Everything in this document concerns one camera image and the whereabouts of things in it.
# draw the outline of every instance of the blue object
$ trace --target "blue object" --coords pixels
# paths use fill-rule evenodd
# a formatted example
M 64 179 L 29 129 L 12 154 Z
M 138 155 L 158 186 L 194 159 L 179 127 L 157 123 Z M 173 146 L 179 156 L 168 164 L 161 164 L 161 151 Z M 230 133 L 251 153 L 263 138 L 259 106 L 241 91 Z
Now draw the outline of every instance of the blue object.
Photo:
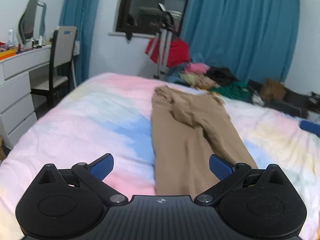
M 232 167 L 219 160 L 215 156 L 209 159 L 210 171 L 219 179 L 224 180 L 226 177 L 233 173 Z
M 300 0 L 189 0 L 180 37 L 209 66 L 238 79 L 284 81 L 297 40 Z
M 114 160 L 112 155 L 102 159 L 90 168 L 90 173 L 99 180 L 104 180 L 113 170 Z
M 187 65 L 187 63 L 182 63 L 178 66 L 169 68 L 169 70 L 164 78 L 164 81 L 170 82 L 170 83 L 180 83 L 180 84 L 185 83 L 185 84 L 187 84 L 187 82 L 180 77 L 180 73 L 181 73 L 181 71 L 184 70 L 186 65 Z
M 317 136 L 320 136 L 320 125 L 318 125 L 316 123 L 308 122 L 308 121 L 301 121 L 300 128 L 302 130 L 305 130 L 307 132 L 311 132 Z
M 60 25 L 76 26 L 80 55 L 74 58 L 76 82 L 79 85 L 89 77 L 92 35 L 99 0 L 64 0 Z

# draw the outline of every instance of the blue gripper pad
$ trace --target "blue gripper pad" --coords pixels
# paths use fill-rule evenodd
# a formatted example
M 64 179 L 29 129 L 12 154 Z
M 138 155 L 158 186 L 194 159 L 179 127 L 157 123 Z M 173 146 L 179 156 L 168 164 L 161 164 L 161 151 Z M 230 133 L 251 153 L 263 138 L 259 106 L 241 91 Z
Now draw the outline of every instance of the blue gripper pad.
M 109 155 L 105 158 L 98 159 L 97 163 L 93 162 L 90 168 L 90 173 L 99 180 L 104 180 L 106 176 L 113 170 L 113 157 Z
M 210 171 L 219 179 L 224 180 L 226 177 L 232 174 L 233 172 L 233 165 L 230 163 L 229 165 L 226 164 L 227 161 L 223 162 L 222 160 L 218 159 L 214 155 L 212 155 L 209 159 L 209 167 Z

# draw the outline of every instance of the circular pad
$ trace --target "circular pad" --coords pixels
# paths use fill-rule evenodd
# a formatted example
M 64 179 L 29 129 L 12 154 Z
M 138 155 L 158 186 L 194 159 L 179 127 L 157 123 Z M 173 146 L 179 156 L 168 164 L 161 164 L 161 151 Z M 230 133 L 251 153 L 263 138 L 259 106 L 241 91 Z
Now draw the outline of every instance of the circular pad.
M 219 211 L 231 228 L 259 239 L 298 234 L 306 216 L 305 206 L 298 195 L 281 190 L 275 193 L 268 186 L 230 192 L 222 199 Z
M 247 208 L 260 217 L 272 217 L 283 211 L 283 203 L 271 196 L 254 196 L 249 198 Z
M 27 235 L 66 239 L 93 228 L 102 212 L 102 202 L 95 193 L 48 183 L 25 193 L 16 208 L 16 218 Z

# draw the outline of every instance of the red clothing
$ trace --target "red clothing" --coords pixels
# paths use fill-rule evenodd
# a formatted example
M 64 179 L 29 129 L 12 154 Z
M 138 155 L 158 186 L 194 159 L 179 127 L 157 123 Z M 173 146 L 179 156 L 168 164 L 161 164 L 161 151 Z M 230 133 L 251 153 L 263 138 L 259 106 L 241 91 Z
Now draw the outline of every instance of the red clothing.
M 154 39 L 151 39 L 149 41 L 149 44 L 148 44 L 147 50 L 146 50 L 146 54 L 149 53 L 149 50 L 151 49 L 151 46 L 153 43 L 153 40 Z M 160 47 L 160 40 L 156 44 L 155 50 L 150 57 L 151 60 L 155 63 L 158 62 L 159 47 Z M 176 39 L 175 41 L 171 41 L 167 67 L 171 68 L 171 67 L 180 65 L 182 63 L 185 63 L 185 62 L 190 62 L 188 44 L 186 44 L 182 39 Z

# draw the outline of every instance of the window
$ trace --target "window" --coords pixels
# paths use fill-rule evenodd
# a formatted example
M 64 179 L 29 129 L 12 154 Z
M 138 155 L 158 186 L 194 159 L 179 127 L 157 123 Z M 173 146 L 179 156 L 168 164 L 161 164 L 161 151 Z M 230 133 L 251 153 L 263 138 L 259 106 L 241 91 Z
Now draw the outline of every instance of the window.
M 187 0 L 121 0 L 117 32 L 155 34 L 160 24 L 162 3 L 174 19 L 177 33 L 183 20 Z

